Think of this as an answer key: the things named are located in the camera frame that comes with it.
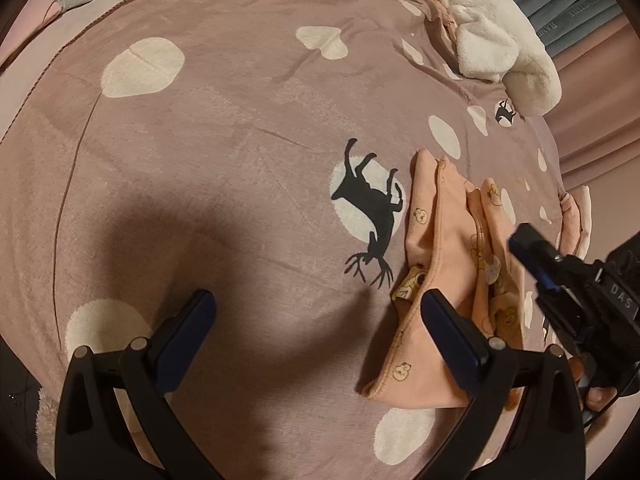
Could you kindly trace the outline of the mauve deer print duvet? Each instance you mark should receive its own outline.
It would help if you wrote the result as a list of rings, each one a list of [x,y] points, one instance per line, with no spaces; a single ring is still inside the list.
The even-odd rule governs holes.
[[[459,72],[438,0],[98,0],[1,76],[1,335],[60,405],[80,346],[151,337],[199,289],[215,322],[165,398],[213,479],[410,479],[462,408],[364,389],[416,155],[495,181],[557,242],[542,116]]]

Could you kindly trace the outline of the white fluffy plush garment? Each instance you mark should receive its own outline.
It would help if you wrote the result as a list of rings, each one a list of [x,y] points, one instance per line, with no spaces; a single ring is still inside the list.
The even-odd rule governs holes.
[[[459,72],[501,82],[523,116],[560,102],[561,81],[544,44],[513,0],[438,0],[456,24]]]

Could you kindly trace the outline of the peach printed baby garment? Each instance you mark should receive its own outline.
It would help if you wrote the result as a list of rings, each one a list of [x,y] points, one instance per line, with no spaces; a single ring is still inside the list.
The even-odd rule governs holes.
[[[393,292],[399,326],[367,398],[393,408],[468,402],[423,325],[420,300],[439,290],[486,338],[523,345],[525,273],[508,251],[514,225],[495,181],[474,185],[446,158],[416,155],[405,248],[409,272]]]

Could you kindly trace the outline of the blue grey folded fabric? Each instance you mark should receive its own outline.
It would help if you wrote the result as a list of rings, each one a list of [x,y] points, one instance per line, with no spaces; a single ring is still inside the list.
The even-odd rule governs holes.
[[[555,58],[623,13],[617,0],[514,0]]]

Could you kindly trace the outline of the small pink white garment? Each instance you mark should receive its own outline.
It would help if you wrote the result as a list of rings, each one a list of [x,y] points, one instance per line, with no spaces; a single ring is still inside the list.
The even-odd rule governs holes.
[[[556,248],[562,255],[585,259],[592,234],[592,200],[590,187],[582,185],[574,192],[565,192],[560,198],[562,212],[561,232]]]

